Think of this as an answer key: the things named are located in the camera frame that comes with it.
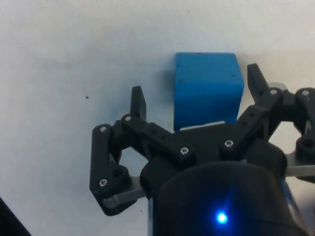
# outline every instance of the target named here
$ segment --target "metal screw head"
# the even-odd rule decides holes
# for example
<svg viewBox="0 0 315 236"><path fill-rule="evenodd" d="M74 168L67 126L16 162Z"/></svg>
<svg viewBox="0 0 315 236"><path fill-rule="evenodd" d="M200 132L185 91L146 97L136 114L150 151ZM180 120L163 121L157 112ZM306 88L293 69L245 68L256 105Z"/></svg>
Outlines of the metal screw head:
<svg viewBox="0 0 315 236"><path fill-rule="evenodd" d="M224 145L227 147L227 148L230 148L234 145L234 142L232 140L226 140L224 142Z"/></svg>
<svg viewBox="0 0 315 236"><path fill-rule="evenodd" d="M102 126L99 130L100 130L100 132L104 132L104 131L106 131L106 127Z"/></svg>
<svg viewBox="0 0 315 236"><path fill-rule="evenodd" d="M188 152L189 152L188 147L183 147L183 148L181 149L181 154L182 154L182 155L185 155L185 154L187 154Z"/></svg>
<svg viewBox="0 0 315 236"><path fill-rule="evenodd" d="M278 91L277 91L276 89L270 90L270 94L271 94L271 95L275 95L275 94L277 94L277 93L278 93Z"/></svg>
<svg viewBox="0 0 315 236"><path fill-rule="evenodd" d="M99 181L99 185L100 185L101 187L105 187L106 184L107 184L107 180L106 180L106 179L101 179L101 180Z"/></svg>
<svg viewBox="0 0 315 236"><path fill-rule="evenodd" d="M303 96L308 96L309 94L310 94L310 92L307 91L307 90L302 91L302 95L303 95Z"/></svg>

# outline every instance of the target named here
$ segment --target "black plastic linkage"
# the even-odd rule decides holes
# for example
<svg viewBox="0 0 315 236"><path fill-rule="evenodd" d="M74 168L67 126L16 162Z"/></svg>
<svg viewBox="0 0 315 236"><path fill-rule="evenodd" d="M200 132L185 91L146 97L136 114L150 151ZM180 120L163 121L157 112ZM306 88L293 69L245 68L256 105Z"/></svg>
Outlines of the black plastic linkage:
<svg viewBox="0 0 315 236"><path fill-rule="evenodd" d="M141 87L134 87L130 114L113 126L99 125L93 130L90 189L105 214L119 214L142 196L137 188L139 179L135 181L119 164L122 150L128 147L149 161L140 175L140 187L148 198L177 173L207 162L244 161L284 177L287 157L268 142L282 121L293 122L302 134L294 154L303 160L300 164L315 163L315 89L292 94L287 89L270 88L257 64L248 66L248 86L255 104L236 123L175 133L146 122L143 92Z"/></svg>

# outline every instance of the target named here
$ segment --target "white background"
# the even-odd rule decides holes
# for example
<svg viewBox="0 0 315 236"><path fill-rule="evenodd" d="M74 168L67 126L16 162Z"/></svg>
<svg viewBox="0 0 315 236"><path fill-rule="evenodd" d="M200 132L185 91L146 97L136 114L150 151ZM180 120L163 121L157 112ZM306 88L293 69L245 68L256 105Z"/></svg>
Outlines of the white background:
<svg viewBox="0 0 315 236"><path fill-rule="evenodd" d="M171 130L176 52L235 52L245 78L257 62L292 92L315 87L314 12L311 0L1 0L0 196L33 236L145 236L146 200L107 217L89 191L92 129L141 85L148 120ZM246 89L241 111L251 103ZM285 152L292 127L272 138ZM145 161L125 154L139 173ZM311 228L315 187L289 182Z"/></svg>

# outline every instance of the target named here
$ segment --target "screw hole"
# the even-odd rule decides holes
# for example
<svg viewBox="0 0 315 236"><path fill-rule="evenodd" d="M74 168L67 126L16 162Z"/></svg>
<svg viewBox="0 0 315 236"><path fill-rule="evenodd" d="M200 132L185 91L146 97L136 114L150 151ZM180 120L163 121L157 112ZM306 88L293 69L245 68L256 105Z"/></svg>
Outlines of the screw hole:
<svg viewBox="0 0 315 236"><path fill-rule="evenodd" d="M122 174L123 174L122 169L115 169L115 170L113 171L113 176L114 176L114 177L119 177L119 176L121 176Z"/></svg>
<svg viewBox="0 0 315 236"><path fill-rule="evenodd" d="M314 146L314 141L312 139L305 139L302 141L303 146L311 148Z"/></svg>

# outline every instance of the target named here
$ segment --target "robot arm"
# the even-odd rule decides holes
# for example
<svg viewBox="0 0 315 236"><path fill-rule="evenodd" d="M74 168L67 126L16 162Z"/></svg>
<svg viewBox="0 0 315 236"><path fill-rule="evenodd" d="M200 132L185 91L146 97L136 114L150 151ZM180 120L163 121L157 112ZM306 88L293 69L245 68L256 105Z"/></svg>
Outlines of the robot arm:
<svg viewBox="0 0 315 236"><path fill-rule="evenodd" d="M315 176L315 89L270 88L257 64L248 66L248 85L255 104L236 123L175 133L146 122L141 87L134 87L130 113L92 134L90 190L104 213L117 215L147 197L153 236L306 236L283 183ZM288 155L268 142L282 121L302 135ZM119 164L128 147L148 160L139 177Z"/></svg>

